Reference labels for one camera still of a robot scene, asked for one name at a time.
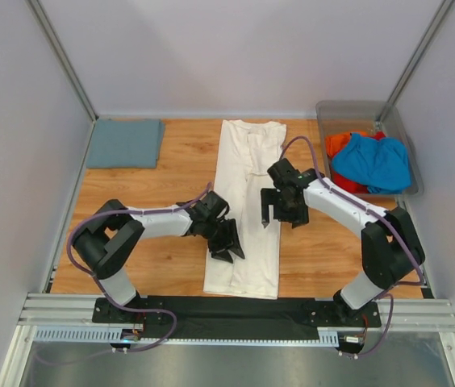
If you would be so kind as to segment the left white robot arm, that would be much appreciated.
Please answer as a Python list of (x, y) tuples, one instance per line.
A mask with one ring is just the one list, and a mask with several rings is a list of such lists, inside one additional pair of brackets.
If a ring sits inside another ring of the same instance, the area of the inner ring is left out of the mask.
[(127, 207), (111, 199), (73, 229), (67, 255), (99, 286), (111, 314), (120, 323), (131, 323), (141, 297), (124, 265), (135, 246), (143, 239), (199, 236), (206, 240), (211, 258), (232, 264), (245, 254), (236, 220), (227, 217), (229, 210), (228, 202), (209, 189), (191, 201), (156, 209)]

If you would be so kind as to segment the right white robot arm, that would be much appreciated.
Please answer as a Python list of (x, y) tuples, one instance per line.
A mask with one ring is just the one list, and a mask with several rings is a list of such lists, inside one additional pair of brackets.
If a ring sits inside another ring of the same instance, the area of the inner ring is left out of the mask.
[(375, 206), (335, 185), (316, 169), (301, 172), (282, 158), (268, 169), (272, 188), (261, 190), (261, 223), (273, 218), (293, 228), (309, 223), (317, 210), (350, 230), (361, 241), (358, 275), (334, 295), (332, 314), (345, 326), (361, 317), (362, 308), (397, 285), (411, 272), (424, 282), (424, 249), (411, 216), (397, 206)]

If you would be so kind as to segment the white t shirt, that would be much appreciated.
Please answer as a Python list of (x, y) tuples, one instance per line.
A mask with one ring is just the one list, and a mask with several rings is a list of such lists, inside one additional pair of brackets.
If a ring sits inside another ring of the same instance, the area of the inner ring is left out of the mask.
[(286, 125), (270, 121), (222, 122), (214, 191), (236, 220), (244, 258), (232, 263), (207, 254), (203, 291), (245, 298), (276, 299), (279, 288), (281, 225), (261, 221), (261, 189), (272, 188), (267, 169), (282, 154)]

